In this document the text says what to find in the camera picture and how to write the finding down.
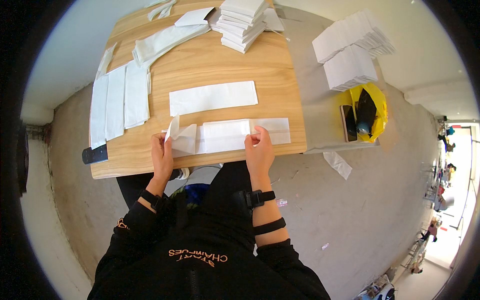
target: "stack of white envelopes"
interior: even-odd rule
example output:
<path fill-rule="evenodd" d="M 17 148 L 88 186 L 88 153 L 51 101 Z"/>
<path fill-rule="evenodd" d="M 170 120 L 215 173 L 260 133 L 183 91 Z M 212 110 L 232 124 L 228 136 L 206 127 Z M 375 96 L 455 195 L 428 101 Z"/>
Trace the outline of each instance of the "stack of white envelopes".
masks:
<path fill-rule="evenodd" d="M 264 0 L 225 0 L 216 23 L 223 34 L 222 45 L 245 53 L 266 29 L 263 21 L 268 7 Z"/>
<path fill-rule="evenodd" d="M 132 51 L 133 59 L 139 67 L 148 68 L 173 47 L 209 30 L 207 21 L 204 24 L 167 27 L 143 40 L 136 40 Z"/>
<path fill-rule="evenodd" d="M 377 81 L 377 73 L 367 50 L 347 46 L 324 64 L 328 86 L 343 92 L 360 84 Z"/>
<path fill-rule="evenodd" d="M 334 22 L 312 41 L 312 45 L 321 64 L 350 45 L 362 47 L 372 58 L 396 51 L 385 30 L 368 9 Z"/>

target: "gray table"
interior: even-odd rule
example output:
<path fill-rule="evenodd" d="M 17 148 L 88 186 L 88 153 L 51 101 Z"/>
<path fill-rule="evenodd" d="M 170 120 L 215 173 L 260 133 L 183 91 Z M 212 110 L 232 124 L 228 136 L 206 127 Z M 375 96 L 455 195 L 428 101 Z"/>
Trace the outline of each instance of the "gray table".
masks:
<path fill-rule="evenodd" d="M 287 6 L 275 5 L 275 9 L 285 25 L 284 36 L 300 90 L 307 137 L 304 154 L 379 146 L 378 139 L 375 143 L 345 141 L 340 105 L 351 105 L 351 99 L 339 99 L 341 93 L 329 89 L 324 68 L 317 62 L 312 46 L 312 41 L 333 21 Z M 379 78 L 375 84 L 386 91 L 380 66 L 376 60 L 374 64 Z"/>

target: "concrete floor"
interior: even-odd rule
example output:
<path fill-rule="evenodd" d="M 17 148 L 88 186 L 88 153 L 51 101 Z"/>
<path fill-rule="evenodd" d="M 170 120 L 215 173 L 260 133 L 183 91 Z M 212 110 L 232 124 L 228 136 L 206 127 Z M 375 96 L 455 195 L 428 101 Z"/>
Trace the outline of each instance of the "concrete floor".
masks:
<path fill-rule="evenodd" d="M 112 229 L 127 206 L 116 180 L 93 180 L 90 167 L 81 160 L 88 147 L 91 94 L 89 85 L 57 108 L 50 160 L 61 223 L 93 281 Z M 353 168 L 348 180 L 322 154 L 278 156 L 270 169 L 277 197 L 288 201 L 280 210 L 294 247 L 332 299 L 351 299 L 398 263 L 431 216 L 422 200 L 421 170 L 422 163 L 438 157 L 435 119 L 391 86 L 389 96 L 399 141 L 387 153 L 381 147 L 339 152 Z M 208 183 L 216 171 L 198 170 L 189 183 Z M 168 193 L 183 183 L 172 181 Z"/>

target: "black wrist strap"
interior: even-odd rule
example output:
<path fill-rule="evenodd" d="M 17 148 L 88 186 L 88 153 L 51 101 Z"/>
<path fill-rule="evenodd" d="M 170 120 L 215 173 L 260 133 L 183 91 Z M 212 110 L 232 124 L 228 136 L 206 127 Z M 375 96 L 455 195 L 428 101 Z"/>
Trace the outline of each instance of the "black wrist strap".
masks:
<path fill-rule="evenodd" d="M 275 199 L 275 193 L 273 191 L 262 192 L 261 190 L 253 192 L 240 191 L 234 193 L 234 197 L 241 201 L 245 201 L 249 209 L 254 209 L 255 207 L 262 206 L 265 201 Z"/>
<path fill-rule="evenodd" d="M 142 190 L 140 192 L 140 194 L 138 195 L 138 197 L 142 197 L 144 198 L 145 200 L 147 200 L 150 205 L 152 206 L 153 209 L 155 209 L 156 211 L 159 211 L 162 209 L 163 207 L 163 204 L 164 204 L 164 199 L 163 199 L 163 195 L 162 196 L 155 196 L 153 195 L 151 192 L 147 191 L 147 190 Z"/>
<path fill-rule="evenodd" d="M 287 224 L 285 223 L 285 220 L 282 218 L 278 219 L 277 221 L 273 221 L 272 223 L 260 225 L 257 227 L 253 228 L 253 234 L 254 235 L 261 235 L 265 233 L 269 233 L 272 231 L 275 231 L 277 229 L 285 227 Z"/>

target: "bird figurine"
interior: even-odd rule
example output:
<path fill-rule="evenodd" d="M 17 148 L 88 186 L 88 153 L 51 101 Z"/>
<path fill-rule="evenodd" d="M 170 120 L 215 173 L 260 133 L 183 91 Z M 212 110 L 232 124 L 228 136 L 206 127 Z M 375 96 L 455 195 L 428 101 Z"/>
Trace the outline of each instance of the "bird figurine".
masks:
<path fill-rule="evenodd" d="M 357 132 L 372 137 L 372 126 L 377 114 L 377 107 L 370 94 L 362 90 L 357 104 Z"/>

